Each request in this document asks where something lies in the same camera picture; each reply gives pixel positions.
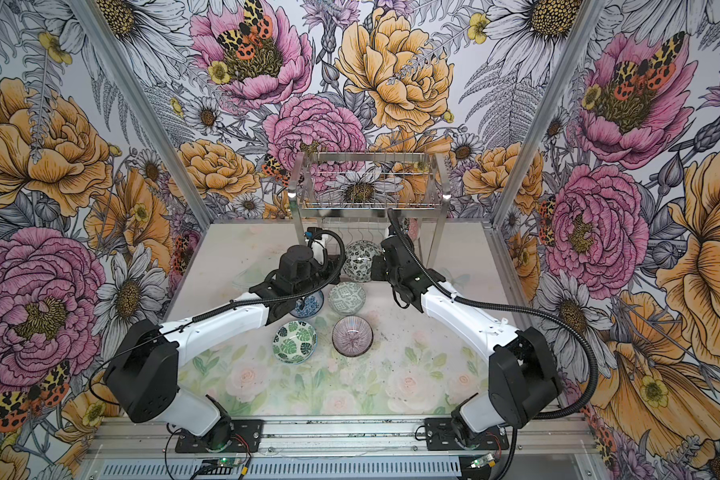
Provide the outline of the green leaf pattern bowl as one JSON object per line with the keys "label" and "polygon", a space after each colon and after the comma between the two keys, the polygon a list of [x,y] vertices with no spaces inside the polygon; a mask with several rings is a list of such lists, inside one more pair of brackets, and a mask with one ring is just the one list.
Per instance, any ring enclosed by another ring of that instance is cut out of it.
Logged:
{"label": "green leaf pattern bowl", "polygon": [[311,324],[302,320],[289,321],[277,330],[272,352],[283,363],[301,364],[312,356],[317,341],[317,331]]}

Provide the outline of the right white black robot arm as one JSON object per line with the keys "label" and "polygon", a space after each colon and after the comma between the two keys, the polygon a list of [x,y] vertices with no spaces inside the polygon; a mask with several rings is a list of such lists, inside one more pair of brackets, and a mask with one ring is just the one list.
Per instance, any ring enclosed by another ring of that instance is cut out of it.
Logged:
{"label": "right white black robot arm", "polygon": [[372,278],[389,283],[403,306],[449,327],[488,367],[487,389],[451,413],[455,437],[467,446],[493,427],[524,427],[562,392],[547,341],[533,327],[521,330],[483,308],[460,303],[445,278],[422,267],[410,247],[407,237],[383,240]]}

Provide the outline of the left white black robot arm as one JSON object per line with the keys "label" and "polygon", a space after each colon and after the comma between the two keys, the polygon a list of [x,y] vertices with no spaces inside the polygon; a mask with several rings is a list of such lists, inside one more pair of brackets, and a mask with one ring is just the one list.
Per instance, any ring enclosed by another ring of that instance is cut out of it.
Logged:
{"label": "left white black robot arm", "polygon": [[179,371],[200,354],[248,331],[270,325],[310,295],[338,281],[346,247],[330,255],[326,232],[280,257],[265,279],[219,307],[193,317],[156,325],[132,325],[107,364],[104,384],[133,423],[162,421],[191,434],[202,448],[219,452],[233,438],[224,407],[209,395],[179,385]]}

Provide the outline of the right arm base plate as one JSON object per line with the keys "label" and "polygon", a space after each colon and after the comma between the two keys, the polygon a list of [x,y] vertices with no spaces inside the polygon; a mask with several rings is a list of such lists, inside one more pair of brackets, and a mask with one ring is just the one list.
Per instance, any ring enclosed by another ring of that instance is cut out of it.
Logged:
{"label": "right arm base plate", "polygon": [[491,427],[469,439],[460,440],[453,428],[451,418],[427,417],[416,430],[415,436],[426,442],[428,451],[495,451],[507,450],[509,439],[503,427]]}

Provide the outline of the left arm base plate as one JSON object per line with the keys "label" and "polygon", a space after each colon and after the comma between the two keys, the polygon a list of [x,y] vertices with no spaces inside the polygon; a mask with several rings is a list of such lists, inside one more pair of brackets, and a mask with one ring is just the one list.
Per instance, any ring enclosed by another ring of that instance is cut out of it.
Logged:
{"label": "left arm base plate", "polygon": [[259,419],[222,418],[203,436],[195,436],[188,430],[180,429],[174,449],[179,454],[256,453],[264,424]]}

